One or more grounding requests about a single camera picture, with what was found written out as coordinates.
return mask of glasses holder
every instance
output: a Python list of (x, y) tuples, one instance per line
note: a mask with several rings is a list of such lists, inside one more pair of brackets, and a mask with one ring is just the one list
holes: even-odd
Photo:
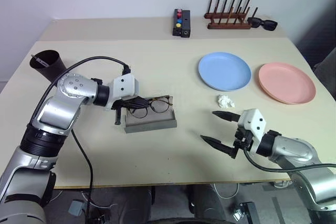
[[(169, 103), (173, 104), (173, 97), (169, 98)], [(168, 110), (163, 113), (156, 113), (149, 107), (148, 114), (144, 118), (134, 117), (129, 110), (127, 110), (125, 115), (126, 133), (154, 131), (176, 127), (177, 121), (173, 106), (169, 106)]]

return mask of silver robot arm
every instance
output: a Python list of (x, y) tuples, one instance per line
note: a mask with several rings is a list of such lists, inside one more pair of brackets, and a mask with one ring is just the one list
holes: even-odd
[(277, 172), (288, 173), (309, 212), (312, 223), (336, 223), (336, 175), (326, 167), (291, 170), (321, 164), (311, 144), (298, 138), (283, 137), (275, 131), (264, 134), (266, 121), (257, 109), (245, 110), (242, 115), (224, 111), (214, 111), (213, 114), (238, 123), (234, 147), (221, 144), (219, 140), (208, 136), (201, 136), (203, 140), (232, 158), (242, 149), (248, 160), (257, 168), (276, 172), (256, 164), (248, 152), (268, 157), (282, 168)]
[(51, 198), (59, 150), (69, 135), (80, 107), (90, 104), (113, 108), (116, 101), (134, 99), (139, 85), (130, 73), (108, 86), (79, 74), (67, 73), (57, 84), (56, 94), (46, 100), (27, 125), (18, 146), (0, 178), (0, 223), (46, 223), (42, 209)]

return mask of cable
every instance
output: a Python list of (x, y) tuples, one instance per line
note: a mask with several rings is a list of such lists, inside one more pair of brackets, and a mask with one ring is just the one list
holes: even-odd
[(292, 173), (292, 172), (298, 172), (300, 170), (309, 170), (309, 169), (314, 169), (314, 168), (323, 168), (323, 167), (333, 167), (336, 168), (336, 164), (315, 164), (315, 165), (306, 165), (306, 166), (300, 166), (292, 169), (274, 169), (274, 168), (267, 168), (263, 167), (261, 165), (258, 165), (256, 162), (252, 160), (252, 158), (248, 155), (246, 148), (244, 149), (244, 154), (247, 158), (247, 160), (257, 167), (260, 170), (264, 170), (265, 172), (270, 172), (270, 173)]
[(114, 62), (117, 62), (121, 65), (124, 66), (124, 70), (122, 72), (122, 74), (126, 74), (126, 73), (130, 73), (131, 70), (129, 68), (129, 66), (127, 64), (125, 64), (124, 62), (120, 61), (120, 60), (117, 60), (117, 59), (114, 59), (114, 58), (111, 58), (111, 57), (106, 57), (106, 56), (94, 56), (94, 57), (89, 57), (89, 58), (86, 58), (84, 60), (81, 60), (81, 61), (78, 61), (77, 63), (73, 64), (71, 67), (67, 68), (66, 70), (64, 70), (61, 74), (59, 74), (57, 76), (57, 78), (49, 85), (49, 87), (46, 89), (46, 91), (44, 92), (44, 94), (42, 95), (41, 99), (39, 100), (30, 120), (29, 120), (29, 123), (31, 124), (34, 120), (34, 118), (36, 117), (38, 111), (40, 110), (44, 100), (47, 98), (49, 92), (51, 91), (51, 89), (57, 84), (57, 82), (59, 81), (59, 79), (62, 78), (63, 75), (65, 75), (67, 72), (71, 71), (72, 69), (78, 67), (79, 65), (82, 65), (83, 63), (85, 62), (88, 62), (88, 61), (92, 61), (92, 60), (98, 60), (98, 59), (105, 59), (105, 60), (112, 60)]
[(237, 184), (237, 189), (236, 189), (235, 193), (232, 194), (232, 196), (229, 196), (229, 197), (223, 197), (222, 195), (220, 195), (217, 191), (216, 184), (214, 184), (214, 188), (215, 188), (215, 191), (216, 191), (217, 195), (219, 196), (219, 198), (221, 198), (221, 199), (232, 199), (233, 197), (235, 197), (237, 195), (237, 193), (239, 191), (239, 183)]
[[(88, 201), (88, 199), (85, 197), (85, 194), (84, 194), (84, 193), (82, 193), (82, 196), (83, 196), (83, 198), (84, 198), (86, 201)], [(114, 203), (114, 204), (111, 204), (111, 205), (109, 205), (109, 206), (98, 206), (98, 205), (96, 205), (94, 202), (92, 202), (92, 200), (91, 200), (90, 204), (91, 204), (92, 206), (94, 206), (94, 207), (101, 208), (101, 209), (110, 209), (111, 207), (113, 207), (113, 206), (117, 206), (117, 205), (118, 205), (117, 203)]]
[(54, 201), (55, 199), (57, 199), (62, 193), (63, 193), (63, 191), (60, 191), (59, 194), (58, 194), (57, 196), (55, 196), (53, 199), (51, 199), (51, 200), (49, 201), (49, 203), (52, 202), (52, 201)]
[(91, 165), (91, 162), (90, 162), (90, 159), (88, 158), (88, 156), (86, 155), (85, 151), (83, 150), (82, 146), (80, 145), (76, 135), (75, 135), (75, 132), (74, 130), (71, 130), (71, 133), (72, 133), (72, 136), (74, 137), (75, 141), (76, 141), (76, 144), (78, 145), (80, 151), (82, 152), (86, 162), (88, 163), (89, 165), (89, 168), (90, 168), (90, 187), (89, 187), (89, 195), (88, 195), (88, 199), (87, 199), (87, 202), (89, 204), (86, 204), (86, 215), (85, 215), (85, 224), (88, 224), (89, 223), (89, 215), (90, 215), (90, 204), (91, 204), (91, 193), (92, 193), (92, 184), (93, 184), (93, 169), (92, 169), (92, 165)]

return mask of black cup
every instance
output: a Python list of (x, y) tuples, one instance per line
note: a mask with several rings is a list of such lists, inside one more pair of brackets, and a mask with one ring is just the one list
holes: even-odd
[[(41, 63), (36, 61), (35, 58), (41, 59), (49, 66), (43, 66)], [(59, 76), (64, 70), (66, 70), (62, 59), (59, 56), (59, 53), (54, 50), (39, 52), (35, 55), (35, 58), (32, 58), (30, 60), (30, 66), (37, 70), (39, 73), (41, 73), (50, 82), (53, 82), (57, 78), (57, 76)]]

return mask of eyeglasses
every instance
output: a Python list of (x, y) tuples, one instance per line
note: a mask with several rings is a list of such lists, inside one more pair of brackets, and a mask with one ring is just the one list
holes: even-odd
[(263, 26), (265, 30), (274, 31), (278, 23), (273, 20), (261, 20), (260, 18), (248, 18), (247, 22), (252, 24), (252, 28), (257, 28)]
[[(169, 95), (165, 95), (162, 97), (155, 97), (147, 99), (150, 105), (150, 108), (155, 113), (164, 113), (169, 109), (169, 106), (172, 106), (172, 104), (169, 102)], [(145, 118), (148, 114), (148, 108), (143, 109), (128, 109), (132, 116), (135, 118)]]

